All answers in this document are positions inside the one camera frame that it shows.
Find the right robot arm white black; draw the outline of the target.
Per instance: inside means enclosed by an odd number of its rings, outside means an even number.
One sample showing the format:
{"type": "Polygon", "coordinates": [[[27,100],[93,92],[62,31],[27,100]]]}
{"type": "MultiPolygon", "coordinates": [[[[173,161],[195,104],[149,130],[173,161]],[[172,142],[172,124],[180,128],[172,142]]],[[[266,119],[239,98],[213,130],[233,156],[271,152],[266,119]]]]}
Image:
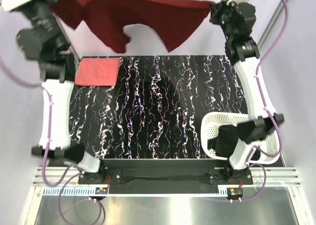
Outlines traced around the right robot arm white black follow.
{"type": "Polygon", "coordinates": [[[247,104],[248,121],[237,124],[238,141],[220,174],[230,184],[247,175],[256,151],[277,160],[282,149],[284,115],[273,107],[263,76],[259,49],[251,37],[256,21],[250,0],[221,0],[210,6],[210,23],[221,27],[225,53],[238,75],[247,104]]]}

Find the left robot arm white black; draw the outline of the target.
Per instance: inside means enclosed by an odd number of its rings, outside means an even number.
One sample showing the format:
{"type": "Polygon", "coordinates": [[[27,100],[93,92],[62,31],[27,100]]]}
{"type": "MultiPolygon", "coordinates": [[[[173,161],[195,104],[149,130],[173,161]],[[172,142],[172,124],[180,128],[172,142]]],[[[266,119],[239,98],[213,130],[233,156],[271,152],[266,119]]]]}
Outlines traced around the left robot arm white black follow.
{"type": "Polygon", "coordinates": [[[76,59],[68,51],[71,45],[50,9],[50,4],[56,1],[18,0],[13,9],[23,13],[32,24],[31,28],[21,29],[16,39],[26,59],[39,64],[44,109],[48,111],[43,118],[47,129],[42,131],[39,144],[32,147],[31,154],[60,160],[67,165],[75,164],[100,184],[107,176],[106,170],[100,167],[101,161],[89,154],[84,144],[71,143],[69,136],[69,107],[76,59]]]}

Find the dark red t shirt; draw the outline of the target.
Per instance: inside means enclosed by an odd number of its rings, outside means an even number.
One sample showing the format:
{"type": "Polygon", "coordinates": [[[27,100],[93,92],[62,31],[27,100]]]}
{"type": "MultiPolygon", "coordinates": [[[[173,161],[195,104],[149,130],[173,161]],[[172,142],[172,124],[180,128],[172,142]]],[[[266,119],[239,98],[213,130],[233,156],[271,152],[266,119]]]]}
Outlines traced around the dark red t shirt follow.
{"type": "Polygon", "coordinates": [[[207,0],[58,0],[51,9],[72,29],[85,22],[116,53],[125,53],[130,42],[124,27],[136,24],[153,29],[170,52],[200,26],[212,4],[207,0]]]}

